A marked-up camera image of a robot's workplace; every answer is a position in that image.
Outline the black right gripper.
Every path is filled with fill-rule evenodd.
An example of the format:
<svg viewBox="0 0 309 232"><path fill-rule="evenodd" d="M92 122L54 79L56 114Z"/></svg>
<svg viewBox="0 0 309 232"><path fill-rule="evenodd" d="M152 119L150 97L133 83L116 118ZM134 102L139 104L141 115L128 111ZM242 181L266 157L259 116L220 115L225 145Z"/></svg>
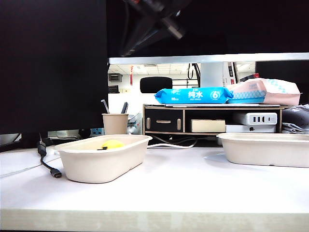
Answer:
<svg viewBox="0 0 309 232"><path fill-rule="evenodd" d="M138 14L133 30L125 37L121 56L130 56L136 51L169 36L166 29L155 25L179 25L174 15L191 3L190 0L126 0Z"/></svg>

